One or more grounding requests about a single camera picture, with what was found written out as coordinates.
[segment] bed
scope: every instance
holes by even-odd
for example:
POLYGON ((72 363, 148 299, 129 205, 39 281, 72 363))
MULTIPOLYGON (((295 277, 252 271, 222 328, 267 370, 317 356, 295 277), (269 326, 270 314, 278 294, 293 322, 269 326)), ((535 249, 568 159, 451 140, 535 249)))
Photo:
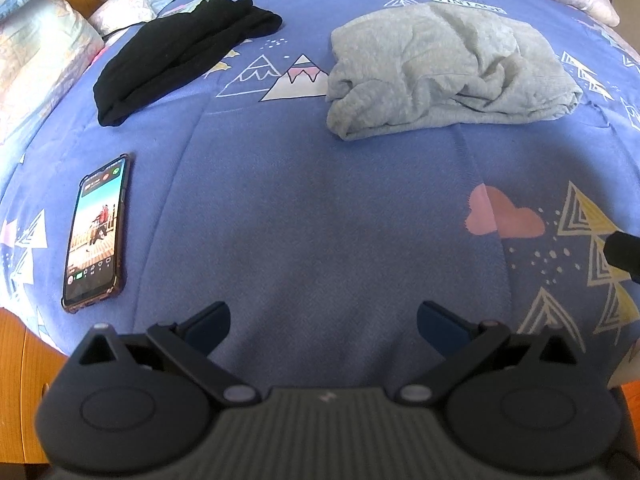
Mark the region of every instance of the bed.
MULTIPOLYGON (((173 0, 159 19, 199 1, 173 0)), ((611 386, 640 378, 640 287, 602 254, 612 232, 640 232, 640 59, 607 27, 605 0, 564 1, 254 0, 283 17, 279 32, 103 128, 92 87, 142 25, 128 27, 12 174, 0 200, 0 304, 69 354, 96 322, 139 332, 224 300, 232 329, 210 358, 263 392, 393 391, 440 360, 416 330, 423 300, 519 333, 564 326, 611 386), (331 31, 432 1, 530 23, 583 89, 578 109, 521 126, 333 136, 331 31), (126 286, 67 314, 78 183, 121 153, 135 157, 126 286)))

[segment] wall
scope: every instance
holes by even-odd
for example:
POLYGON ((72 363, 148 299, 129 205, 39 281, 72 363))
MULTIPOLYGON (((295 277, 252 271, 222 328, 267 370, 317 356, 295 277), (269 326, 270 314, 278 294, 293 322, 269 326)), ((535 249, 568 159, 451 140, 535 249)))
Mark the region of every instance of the wall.
POLYGON ((613 0, 613 6, 620 16, 616 32, 640 52, 640 0, 613 0))

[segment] black garment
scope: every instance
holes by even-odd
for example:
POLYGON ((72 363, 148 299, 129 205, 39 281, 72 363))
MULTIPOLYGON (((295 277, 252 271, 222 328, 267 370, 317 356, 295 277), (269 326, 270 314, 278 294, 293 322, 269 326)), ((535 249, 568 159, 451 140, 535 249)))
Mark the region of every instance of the black garment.
POLYGON ((277 32, 282 18, 252 0, 206 0, 193 12, 145 23, 94 85, 98 122, 119 126, 140 108, 193 81, 237 44, 277 32))

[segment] photo on phone screen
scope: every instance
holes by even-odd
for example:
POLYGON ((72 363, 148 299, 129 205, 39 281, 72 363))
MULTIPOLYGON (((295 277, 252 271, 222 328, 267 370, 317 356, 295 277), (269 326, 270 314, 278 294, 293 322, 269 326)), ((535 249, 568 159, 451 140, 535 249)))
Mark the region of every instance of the photo on phone screen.
POLYGON ((113 290, 128 157, 83 179, 66 258, 63 305, 78 307, 113 290))

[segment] folded gray sweatshirt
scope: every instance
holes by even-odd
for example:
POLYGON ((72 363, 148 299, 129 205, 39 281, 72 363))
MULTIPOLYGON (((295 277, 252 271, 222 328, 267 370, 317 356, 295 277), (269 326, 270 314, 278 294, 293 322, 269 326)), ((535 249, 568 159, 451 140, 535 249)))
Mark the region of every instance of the folded gray sweatshirt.
POLYGON ((344 140, 455 123, 521 124, 572 113, 582 89, 528 23, 417 4, 335 29, 327 125, 344 140))

